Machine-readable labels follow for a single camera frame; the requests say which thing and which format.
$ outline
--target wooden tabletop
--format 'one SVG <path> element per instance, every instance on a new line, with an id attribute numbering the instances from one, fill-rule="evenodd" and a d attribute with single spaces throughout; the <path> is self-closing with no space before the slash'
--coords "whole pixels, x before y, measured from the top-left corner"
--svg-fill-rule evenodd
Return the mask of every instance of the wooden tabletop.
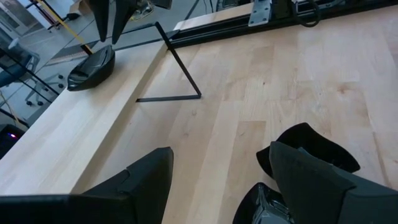
<path id="1" fill-rule="evenodd" d="M 171 146 L 174 173 L 163 223 L 231 223 L 256 182 L 277 189 L 255 153 L 301 122 L 352 153 L 361 166 L 357 175 L 398 190 L 397 14 L 394 6 L 324 20 L 311 29 L 293 26 L 178 49 L 203 98 L 125 106 L 70 191 L 90 189 L 155 148 Z M 167 53 L 142 96 L 192 93 Z M 47 155 L 31 156 L 29 145 L 18 145 L 0 161 L 0 174 L 12 170 L 14 178 L 6 180 L 29 184 L 34 176 L 17 175 L 29 163 L 45 163 Z M 18 161 L 24 154 L 29 160 Z M 50 179 L 64 174 L 46 165 L 38 172 Z M 2 194 L 12 190 L 6 184 L 2 180 Z"/>
<path id="2" fill-rule="evenodd" d="M 69 194 L 115 121 L 136 102 L 165 55 L 158 42 L 116 52 L 113 74 L 94 89 L 63 91 L 0 160 L 0 194 Z"/>

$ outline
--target floor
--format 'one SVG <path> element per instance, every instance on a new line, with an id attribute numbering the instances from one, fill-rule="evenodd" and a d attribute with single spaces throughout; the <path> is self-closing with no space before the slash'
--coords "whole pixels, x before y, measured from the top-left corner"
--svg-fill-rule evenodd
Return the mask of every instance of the floor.
<path id="1" fill-rule="evenodd" d="M 129 22 L 125 29 L 131 29 L 135 26 L 139 26 L 141 24 L 146 24 L 148 22 L 159 21 L 163 28 L 168 31 L 172 30 L 175 25 L 184 20 L 190 11 L 190 9 L 194 6 L 196 0 L 174 0 L 171 10 L 156 8 L 155 11 L 137 22 Z M 207 13 L 211 13 L 209 1 L 206 2 L 207 11 L 205 11 L 205 5 L 203 1 L 199 1 L 196 7 L 194 8 L 190 17 L 201 16 Z M 115 3 L 112 2 L 109 10 L 109 27 L 108 27 L 108 35 L 112 34 L 113 28 L 113 18 L 115 12 Z M 67 23 L 72 30 L 74 30 L 85 42 L 91 42 L 94 40 L 98 40 L 98 31 L 96 29 L 96 24 L 94 21 L 94 17 L 92 14 L 86 14 L 84 16 L 79 17 L 75 21 L 69 21 Z M 119 39 L 118 43 L 114 46 L 114 48 L 124 47 L 127 45 L 136 44 L 139 42 L 143 42 L 151 39 L 158 39 L 160 36 L 156 33 L 155 29 L 146 29 L 140 30 L 138 32 L 129 33 L 126 35 L 122 35 Z M 98 50 L 102 46 L 106 44 L 110 44 L 111 39 L 108 39 L 105 43 L 99 42 L 93 48 L 93 50 Z M 67 76 L 69 72 L 75 67 L 82 59 L 74 60 L 71 62 L 60 63 L 51 66 L 45 66 L 45 64 L 56 54 L 65 47 L 70 47 L 73 45 L 79 44 L 73 36 L 67 32 L 63 27 L 59 30 L 52 29 L 51 32 L 42 29 L 39 31 L 32 32 L 29 35 L 26 35 L 20 39 L 20 44 L 39 54 L 40 62 L 36 69 L 36 75 L 42 79 L 54 76 L 56 74 L 61 74 L 63 76 Z M 64 80 L 58 80 L 57 77 L 51 79 L 51 82 L 59 82 L 65 84 Z M 31 86 L 34 86 L 34 82 L 32 80 L 27 81 L 27 83 Z M 56 91 L 61 92 L 62 89 L 57 85 L 52 86 Z M 24 119 L 28 121 L 28 123 L 32 124 L 48 107 L 45 106 L 27 106 L 25 103 L 25 97 L 31 91 L 28 86 L 23 85 L 22 83 L 12 83 L 9 86 L 5 86 L 1 88 L 3 95 L 9 102 L 15 114 L 20 117 L 20 119 Z M 44 92 L 43 95 L 48 99 L 54 99 L 55 95 L 49 92 Z M 46 103 L 44 99 L 39 98 L 40 101 Z M 6 111 L 9 111 L 7 105 L 4 102 L 0 103 L 0 107 Z"/>
<path id="2" fill-rule="evenodd" d="M 398 6 L 178 49 L 200 100 L 138 103 L 98 168 L 98 184 L 157 147 L 174 150 L 163 223 L 232 223 L 256 182 L 255 153 L 308 122 L 358 160 L 356 175 L 398 190 Z M 170 55 L 144 96 L 193 90 Z"/>

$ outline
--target wooden table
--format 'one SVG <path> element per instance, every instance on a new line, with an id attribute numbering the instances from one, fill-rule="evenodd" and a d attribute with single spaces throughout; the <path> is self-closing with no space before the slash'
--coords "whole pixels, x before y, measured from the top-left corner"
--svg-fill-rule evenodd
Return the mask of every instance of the wooden table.
<path id="1" fill-rule="evenodd" d="M 239 9 L 246 14 L 249 7 Z M 394 6 L 312 29 L 293 26 L 178 49 L 203 98 L 127 107 L 69 192 L 90 189 L 153 149 L 171 146 L 174 174 L 163 223 L 231 223 L 256 182 L 277 189 L 255 153 L 301 122 L 352 153 L 361 166 L 357 175 L 398 190 L 397 14 Z M 194 91 L 167 53 L 142 96 L 187 93 Z"/>

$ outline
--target office chair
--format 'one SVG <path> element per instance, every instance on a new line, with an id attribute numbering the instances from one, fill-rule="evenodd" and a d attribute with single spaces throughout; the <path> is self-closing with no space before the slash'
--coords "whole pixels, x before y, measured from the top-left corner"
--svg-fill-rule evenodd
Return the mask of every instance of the office chair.
<path id="1" fill-rule="evenodd" d="M 25 66 L 25 68 L 29 69 L 32 72 L 35 72 L 37 64 L 40 61 L 39 55 L 19 45 L 19 39 L 14 39 L 10 43 L 7 49 L 7 53 L 9 53 L 11 57 L 14 57 L 16 60 L 18 60 L 21 63 L 21 65 Z M 35 83 L 34 89 L 37 92 L 40 93 L 42 90 L 48 91 L 46 86 L 44 86 L 41 82 L 31 77 L 30 74 L 25 72 L 24 68 L 15 63 L 13 60 L 11 60 L 7 55 L 1 55 L 0 57 L 1 57 L 0 64 L 1 67 L 3 68 L 3 71 L 0 72 L 0 87 L 10 85 L 13 82 L 20 82 L 21 80 L 26 81 L 30 79 Z M 62 82 L 49 82 L 54 77 L 58 77 L 61 80 L 63 79 L 62 75 L 55 74 L 44 79 L 43 81 L 48 85 L 58 85 L 59 88 L 63 88 L 64 84 Z M 33 95 L 36 95 L 35 99 L 37 104 L 39 106 L 43 105 L 43 102 L 40 101 L 39 95 L 37 94 L 36 91 L 32 90 L 27 95 L 25 99 L 27 105 L 29 106 L 33 105 L 33 102 L 29 100 L 29 98 Z"/>

